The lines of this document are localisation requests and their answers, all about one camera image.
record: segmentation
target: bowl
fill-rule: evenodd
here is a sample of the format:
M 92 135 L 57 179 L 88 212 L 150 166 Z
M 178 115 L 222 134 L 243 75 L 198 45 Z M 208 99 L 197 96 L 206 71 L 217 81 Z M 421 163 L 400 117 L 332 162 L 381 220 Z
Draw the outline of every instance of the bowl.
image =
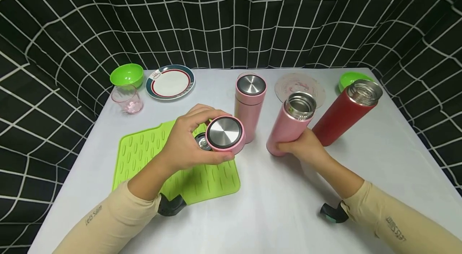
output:
M 359 72 L 346 72 L 340 77 L 340 81 L 338 81 L 338 89 L 340 90 L 340 93 L 343 92 L 343 90 L 353 84 L 356 80 L 359 79 L 364 79 L 364 80 L 369 80 L 369 81 L 374 81 L 373 78 Z
M 143 68 L 138 64 L 125 64 L 116 68 L 110 75 L 115 86 L 133 85 L 139 88 L 143 84 Z

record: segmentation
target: red thermos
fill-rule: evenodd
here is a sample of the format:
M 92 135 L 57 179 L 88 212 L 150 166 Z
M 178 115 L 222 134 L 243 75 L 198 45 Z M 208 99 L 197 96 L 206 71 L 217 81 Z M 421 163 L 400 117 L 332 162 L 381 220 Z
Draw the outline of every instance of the red thermos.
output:
M 316 123 L 313 132 L 323 146 L 328 146 L 350 129 L 382 96 L 382 88 L 368 80 L 356 80 L 346 87 Z

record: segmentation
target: pink thermos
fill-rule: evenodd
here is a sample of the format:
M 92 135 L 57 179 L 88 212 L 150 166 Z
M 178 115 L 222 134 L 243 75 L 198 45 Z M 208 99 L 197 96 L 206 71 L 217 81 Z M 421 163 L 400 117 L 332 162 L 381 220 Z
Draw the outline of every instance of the pink thermos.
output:
M 255 138 L 255 130 L 265 94 L 265 80 L 258 75 L 244 73 L 237 78 L 234 116 L 241 120 L 244 125 L 246 144 Z
M 282 157 L 285 153 L 279 151 L 276 145 L 298 139 L 313 118 L 315 109 L 316 100 L 310 94 L 302 91 L 290 94 L 279 111 L 266 143 L 268 152 Z
M 213 119 L 207 126 L 205 138 L 213 151 L 232 152 L 236 155 L 244 148 L 245 130 L 238 118 L 220 116 Z
M 382 88 L 372 81 L 356 80 L 346 87 L 316 123 L 313 132 L 328 146 L 372 110 L 382 96 Z

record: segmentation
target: left hand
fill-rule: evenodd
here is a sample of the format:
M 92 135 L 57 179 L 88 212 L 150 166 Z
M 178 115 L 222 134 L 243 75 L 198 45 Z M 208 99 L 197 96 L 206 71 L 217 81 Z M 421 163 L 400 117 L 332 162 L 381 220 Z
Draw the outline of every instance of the left hand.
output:
M 230 114 L 207 105 L 195 105 L 185 115 L 177 118 L 168 136 L 167 143 L 157 156 L 164 159 L 165 165 L 173 173 L 195 165 L 218 165 L 222 162 L 233 160 L 234 154 L 231 152 L 204 151 L 197 145 L 192 136 L 192 132 L 200 124 L 221 115 Z

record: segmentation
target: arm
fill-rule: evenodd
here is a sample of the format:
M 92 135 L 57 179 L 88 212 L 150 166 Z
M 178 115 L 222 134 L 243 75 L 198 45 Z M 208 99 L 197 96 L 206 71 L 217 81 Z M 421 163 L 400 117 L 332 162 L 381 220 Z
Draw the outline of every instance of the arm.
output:
M 343 199 L 342 208 L 396 253 L 460 253 L 462 241 L 439 224 L 342 166 L 307 129 L 295 142 L 279 144 L 313 167 Z
M 171 175 L 195 165 L 234 159 L 232 153 L 201 150 L 191 135 L 199 124 L 221 115 L 228 114 L 198 104 L 179 117 L 162 151 L 88 212 L 53 253 L 118 253 L 157 214 L 159 191 Z

